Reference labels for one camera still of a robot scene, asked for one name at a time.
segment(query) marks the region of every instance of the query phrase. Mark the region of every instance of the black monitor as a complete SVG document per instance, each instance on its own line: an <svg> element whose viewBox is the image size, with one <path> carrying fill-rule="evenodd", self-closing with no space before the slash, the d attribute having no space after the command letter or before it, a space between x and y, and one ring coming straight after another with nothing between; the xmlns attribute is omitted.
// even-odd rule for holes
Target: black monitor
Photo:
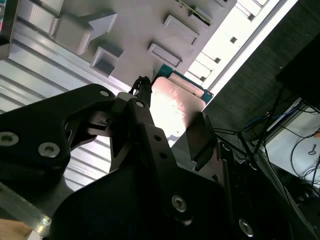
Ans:
<svg viewBox="0 0 320 240"><path fill-rule="evenodd" d="M295 56L276 79L320 112L320 34Z"/></svg>

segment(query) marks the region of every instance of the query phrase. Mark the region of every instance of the bolt head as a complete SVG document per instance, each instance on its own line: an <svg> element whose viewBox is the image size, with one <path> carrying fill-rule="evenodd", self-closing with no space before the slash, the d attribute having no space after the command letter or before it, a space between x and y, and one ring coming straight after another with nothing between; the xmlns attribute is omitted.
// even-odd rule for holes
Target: bolt head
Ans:
<svg viewBox="0 0 320 240"><path fill-rule="evenodd" d="M109 97L109 95L110 95L108 92L103 91L103 90L100 91L100 94L101 94L102 96L105 96L105 97Z"/></svg>
<svg viewBox="0 0 320 240"><path fill-rule="evenodd" d="M139 101L136 101L135 104L137 104L141 108L145 106L142 102L139 102Z"/></svg>
<svg viewBox="0 0 320 240"><path fill-rule="evenodd" d="M180 213L184 213L187 210L187 204L185 200L178 195L172 196L171 203L172 206Z"/></svg>
<svg viewBox="0 0 320 240"><path fill-rule="evenodd" d="M55 158L60 153L60 148L53 142L44 142L40 144L38 153L45 158Z"/></svg>
<svg viewBox="0 0 320 240"><path fill-rule="evenodd" d="M239 219L239 226L242 232L244 232L244 234L246 234L249 238L252 238L254 236L253 229L251 228L249 223L243 218Z"/></svg>
<svg viewBox="0 0 320 240"><path fill-rule="evenodd" d="M3 131L0 132L0 146L10 147L19 142L19 137L13 132Z"/></svg>

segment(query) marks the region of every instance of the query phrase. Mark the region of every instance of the slotted metal panel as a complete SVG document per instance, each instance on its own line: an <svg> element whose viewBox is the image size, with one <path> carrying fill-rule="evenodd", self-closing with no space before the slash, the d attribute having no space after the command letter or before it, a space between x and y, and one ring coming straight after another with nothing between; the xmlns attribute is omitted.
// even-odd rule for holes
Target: slotted metal panel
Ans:
<svg viewBox="0 0 320 240"><path fill-rule="evenodd" d="M185 76L208 89L278 2L238 0Z"/></svg>
<svg viewBox="0 0 320 240"><path fill-rule="evenodd" d="M92 83L105 86L115 95L130 90L128 85L90 69L90 63L17 22L10 57L0 61L0 114ZM99 136L71 153L64 173L66 184L76 191L108 174L110 164L109 139Z"/></svg>

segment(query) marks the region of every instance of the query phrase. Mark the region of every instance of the wooden surface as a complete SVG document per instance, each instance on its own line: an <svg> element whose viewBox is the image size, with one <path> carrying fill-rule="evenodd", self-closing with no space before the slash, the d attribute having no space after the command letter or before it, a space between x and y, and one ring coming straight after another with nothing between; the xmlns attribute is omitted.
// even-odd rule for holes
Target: wooden surface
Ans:
<svg viewBox="0 0 320 240"><path fill-rule="evenodd" d="M31 232L23 222L0 219L0 240L25 240Z"/></svg>

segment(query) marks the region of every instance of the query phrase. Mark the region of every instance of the black mount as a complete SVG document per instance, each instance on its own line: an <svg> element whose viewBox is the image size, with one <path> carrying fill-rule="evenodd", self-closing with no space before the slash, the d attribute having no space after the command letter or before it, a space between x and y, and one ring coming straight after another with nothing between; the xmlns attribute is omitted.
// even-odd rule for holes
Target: black mount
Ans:
<svg viewBox="0 0 320 240"><path fill-rule="evenodd" d="M92 84L0 116L0 133L17 136L14 144L14 137L1 140L7 143L0 145L0 180L26 188L54 186L74 148L97 135L111 137L110 173L60 205L49 239L298 236L288 220L295 212L260 169L235 160L202 112L187 129L196 171L177 166L164 131L154 126L145 82L136 96L115 98Z"/></svg>

